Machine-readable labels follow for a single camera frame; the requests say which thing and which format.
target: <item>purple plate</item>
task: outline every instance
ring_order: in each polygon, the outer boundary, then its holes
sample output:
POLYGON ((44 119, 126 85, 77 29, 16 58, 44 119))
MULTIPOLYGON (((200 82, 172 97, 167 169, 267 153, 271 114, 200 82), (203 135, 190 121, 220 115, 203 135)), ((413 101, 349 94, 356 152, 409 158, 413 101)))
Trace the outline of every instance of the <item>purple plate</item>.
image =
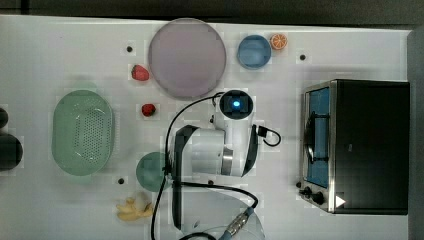
POLYGON ((219 83, 226 64, 225 46, 208 24, 192 18, 163 26, 149 48, 149 68, 174 97, 199 97, 219 83))

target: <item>blue bowl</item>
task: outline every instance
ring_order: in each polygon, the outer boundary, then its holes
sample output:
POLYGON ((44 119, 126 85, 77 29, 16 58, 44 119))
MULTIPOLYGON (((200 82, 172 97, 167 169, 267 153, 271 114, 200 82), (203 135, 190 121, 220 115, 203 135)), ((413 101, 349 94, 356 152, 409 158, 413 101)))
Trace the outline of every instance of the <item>blue bowl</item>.
POLYGON ((240 64, 247 69, 259 69, 271 59, 271 45, 259 35, 250 35, 241 41, 237 53, 240 64))

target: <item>oven window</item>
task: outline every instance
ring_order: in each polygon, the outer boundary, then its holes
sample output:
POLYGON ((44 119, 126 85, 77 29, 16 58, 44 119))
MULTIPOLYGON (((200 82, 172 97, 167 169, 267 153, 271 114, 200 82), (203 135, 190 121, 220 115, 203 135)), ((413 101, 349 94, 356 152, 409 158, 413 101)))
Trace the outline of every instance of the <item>oven window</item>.
POLYGON ((313 161, 308 161, 308 182, 328 187, 328 124, 330 114, 330 89, 309 93, 309 116, 315 114, 315 146, 313 161))

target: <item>oven knob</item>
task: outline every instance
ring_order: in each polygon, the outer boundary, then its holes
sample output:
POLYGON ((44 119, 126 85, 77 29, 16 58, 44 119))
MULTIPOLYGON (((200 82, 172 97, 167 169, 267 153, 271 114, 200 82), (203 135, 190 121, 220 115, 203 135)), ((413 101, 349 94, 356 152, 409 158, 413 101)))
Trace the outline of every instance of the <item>oven knob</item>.
POLYGON ((299 190, 299 193, 309 198, 312 194, 312 190, 309 187, 305 187, 303 190, 299 190))
POLYGON ((324 203, 324 195, 321 192, 317 192, 311 195, 312 200, 318 204, 321 205, 324 203))

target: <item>blue light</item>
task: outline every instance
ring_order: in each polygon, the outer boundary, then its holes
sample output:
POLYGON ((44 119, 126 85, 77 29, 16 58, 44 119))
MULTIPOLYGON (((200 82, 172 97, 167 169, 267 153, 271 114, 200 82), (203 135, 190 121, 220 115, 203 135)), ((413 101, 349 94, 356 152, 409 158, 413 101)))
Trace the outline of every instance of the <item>blue light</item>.
POLYGON ((239 101, 234 101, 233 102, 233 106, 234 107, 240 107, 240 102, 239 101))

